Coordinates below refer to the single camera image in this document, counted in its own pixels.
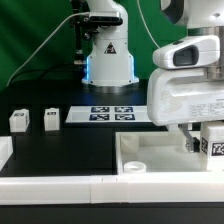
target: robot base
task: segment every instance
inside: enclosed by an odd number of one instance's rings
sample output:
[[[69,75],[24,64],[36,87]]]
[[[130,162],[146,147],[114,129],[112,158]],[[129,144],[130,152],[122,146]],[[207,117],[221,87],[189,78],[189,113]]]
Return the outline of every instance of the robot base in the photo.
[[[127,92],[129,90],[138,89],[139,79],[135,78],[135,80],[133,80],[130,84],[120,85],[120,86],[100,86],[100,85],[97,86],[94,84],[90,84],[90,83],[86,82],[85,79],[83,79],[82,85],[85,89],[88,89],[93,92],[117,94],[117,93]]]

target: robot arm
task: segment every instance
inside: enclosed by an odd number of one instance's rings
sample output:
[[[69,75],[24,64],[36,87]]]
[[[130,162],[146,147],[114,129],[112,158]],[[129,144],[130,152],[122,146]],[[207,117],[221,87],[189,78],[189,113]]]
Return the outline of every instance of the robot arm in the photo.
[[[113,0],[87,3],[90,13],[82,19],[82,26],[84,39],[92,40],[93,48],[82,83],[98,92],[121,92],[139,81],[128,51],[128,14]]]
[[[148,115],[159,126],[179,125],[187,137],[185,124],[224,119],[224,2],[161,0],[161,10],[188,36],[154,52]]]

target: warning label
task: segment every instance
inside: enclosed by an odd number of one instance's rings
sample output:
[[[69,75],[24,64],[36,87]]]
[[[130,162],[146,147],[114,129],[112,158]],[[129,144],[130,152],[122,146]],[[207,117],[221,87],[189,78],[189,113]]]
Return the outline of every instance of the warning label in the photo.
[[[108,45],[107,49],[104,52],[105,54],[117,54],[113,44],[110,42],[110,44]]]

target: black cable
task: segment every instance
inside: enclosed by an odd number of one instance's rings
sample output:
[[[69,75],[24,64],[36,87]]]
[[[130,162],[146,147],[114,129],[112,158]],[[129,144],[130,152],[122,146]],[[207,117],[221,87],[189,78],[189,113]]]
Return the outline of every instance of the black cable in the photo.
[[[63,64],[59,64],[59,65],[54,65],[54,66],[52,66],[52,67],[50,67],[50,68],[48,68],[48,69],[33,69],[33,70],[27,70],[27,71],[20,72],[20,73],[16,74],[16,75],[13,77],[13,79],[12,79],[12,80],[10,81],[10,83],[9,83],[9,86],[13,83],[13,81],[14,81],[17,77],[19,77],[19,76],[21,76],[21,75],[24,75],[24,74],[32,73],[32,72],[43,72],[43,73],[38,77],[38,80],[39,80],[39,79],[42,79],[42,78],[43,78],[45,75],[47,75],[49,72],[73,72],[74,69],[73,69],[73,70],[58,70],[58,68],[61,68],[61,67],[64,67],[64,66],[71,66],[71,65],[74,66],[74,64],[72,64],[72,63],[63,63]]]
[[[42,79],[45,75],[47,75],[49,72],[51,72],[52,69],[57,69],[57,68],[61,68],[61,67],[64,67],[64,66],[68,66],[68,65],[73,65],[72,63],[63,63],[63,64],[59,64],[59,65],[54,65],[48,69],[46,69],[39,77],[38,77],[38,80]]]

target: small white cube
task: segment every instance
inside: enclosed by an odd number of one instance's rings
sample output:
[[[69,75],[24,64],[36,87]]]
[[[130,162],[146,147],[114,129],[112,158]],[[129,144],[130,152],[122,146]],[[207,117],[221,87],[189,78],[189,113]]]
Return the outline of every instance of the small white cube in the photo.
[[[29,110],[15,110],[9,118],[11,132],[26,132],[30,123]]]
[[[50,109],[45,110],[44,128],[45,128],[45,131],[58,131],[58,130],[60,130],[59,109],[50,108]]]
[[[207,170],[224,170],[224,123],[222,121],[201,124],[201,153]]]

